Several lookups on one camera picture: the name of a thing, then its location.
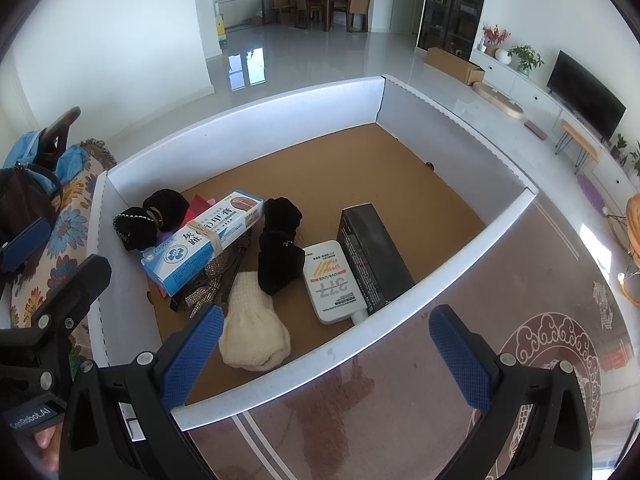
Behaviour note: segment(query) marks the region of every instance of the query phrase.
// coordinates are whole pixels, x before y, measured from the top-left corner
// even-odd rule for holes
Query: television
[[[609,89],[562,50],[546,84],[578,116],[609,140],[626,107]]]

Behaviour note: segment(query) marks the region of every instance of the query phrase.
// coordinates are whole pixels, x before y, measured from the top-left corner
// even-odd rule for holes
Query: drawer
[[[562,110],[551,97],[519,76],[516,76],[509,97],[522,106],[543,130],[553,129]]]
[[[479,65],[484,70],[484,82],[497,88],[503,94],[509,95],[511,87],[518,76],[513,70],[505,67],[497,59],[482,54],[481,52],[473,52],[470,61]]]
[[[591,168],[591,173],[624,214],[626,202],[635,195],[636,190],[620,165],[607,153],[601,153],[598,163]]]

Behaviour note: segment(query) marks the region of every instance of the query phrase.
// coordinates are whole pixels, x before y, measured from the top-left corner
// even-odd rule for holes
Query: wooden stool
[[[562,152],[562,150],[564,150],[572,140],[575,140],[575,142],[580,145],[580,153],[578,154],[578,158],[575,161],[574,174],[577,174],[578,171],[582,169],[585,162],[587,161],[587,156],[590,156],[595,162],[597,162],[598,152],[596,151],[596,149],[591,146],[587,142],[587,140],[564,119],[562,119],[560,124],[562,126],[562,129],[564,130],[564,134],[562,134],[562,137],[560,137],[560,140],[558,140],[558,143],[556,144],[556,155]]]

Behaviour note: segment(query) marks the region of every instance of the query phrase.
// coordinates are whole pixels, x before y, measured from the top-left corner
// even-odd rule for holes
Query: brown box bottom
[[[183,195],[188,200],[196,194],[205,199],[221,199],[236,189],[265,200],[289,198],[303,215],[296,237],[299,247],[335,240],[342,209],[371,202],[416,283],[484,228],[478,215],[436,173],[376,124],[290,146],[211,178]],[[257,270],[262,225],[260,221],[254,228],[241,270]],[[151,282],[149,289],[164,341],[185,325],[188,313],[172,312],[168,300],[162,299]],[[291,354],[284,363],[352,326],[350,320],[332,325],[320,323],[302,279],[276,294],[273,306],[291,335]],[[216,348],[187,404],[226,392],[260,375],[225,365]]]

